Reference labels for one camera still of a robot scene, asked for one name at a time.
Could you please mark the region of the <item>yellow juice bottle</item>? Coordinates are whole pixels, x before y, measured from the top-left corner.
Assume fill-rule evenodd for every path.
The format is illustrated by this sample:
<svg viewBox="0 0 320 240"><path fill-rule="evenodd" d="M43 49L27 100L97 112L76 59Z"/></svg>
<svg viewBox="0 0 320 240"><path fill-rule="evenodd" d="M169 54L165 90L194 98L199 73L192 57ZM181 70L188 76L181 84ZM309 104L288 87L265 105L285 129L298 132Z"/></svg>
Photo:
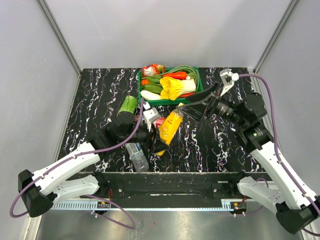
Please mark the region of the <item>yellow juice bottle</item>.
<svg viewBox="0 0 320 240"><path fill-rule="evenodd" d="M183 106L183 103L179 103L177 108L173 110L169 116L163 121L158 128L159 137L167 147L170 146L178 128L183 121L183 113L178 110L179 107Z"/></svg>

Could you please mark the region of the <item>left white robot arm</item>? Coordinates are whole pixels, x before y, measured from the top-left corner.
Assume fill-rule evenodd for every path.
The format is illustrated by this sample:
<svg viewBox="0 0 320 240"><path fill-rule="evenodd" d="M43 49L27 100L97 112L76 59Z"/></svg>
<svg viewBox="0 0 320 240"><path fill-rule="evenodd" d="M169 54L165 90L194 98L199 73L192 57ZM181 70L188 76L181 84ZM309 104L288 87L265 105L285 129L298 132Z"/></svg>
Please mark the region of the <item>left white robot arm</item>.
<svg viewBox="0 0 320 240"><path fill-rule="evenodd" d="M139 116L121 111L113 120L74 151L34 172L25 169L18 174L18 199L22 199L26 214L31 218L43 215L54 204L74 197L107 195L109 186L100 173L93 173L78 180L69 180L85 167L102 160L121 146L130 147L130 159L135 155L146 156L167 150L160 139L161 116L155 108L145 110Z"/></svg>

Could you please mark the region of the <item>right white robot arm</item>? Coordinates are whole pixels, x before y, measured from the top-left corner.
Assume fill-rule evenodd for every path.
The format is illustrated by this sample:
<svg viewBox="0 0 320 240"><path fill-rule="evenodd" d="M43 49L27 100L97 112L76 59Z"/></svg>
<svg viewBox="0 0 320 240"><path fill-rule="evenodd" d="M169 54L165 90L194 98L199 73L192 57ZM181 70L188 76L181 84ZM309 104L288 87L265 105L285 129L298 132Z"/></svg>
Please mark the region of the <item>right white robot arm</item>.
<svg viewBox="0 0 320 240"><path fill-rule="evenodd" d="M290 234L296 234L320 216L320 197L297 175L280 153L275 138L265 127L267 114L259 93L248 94L234 104L216 95L217 86L187 98L178 110L199 122L216 115L235 125L238 143L266 170L279 193L257 183L245 173L227 186L233 198L249 197L273 212L279 224Z"/></svg>

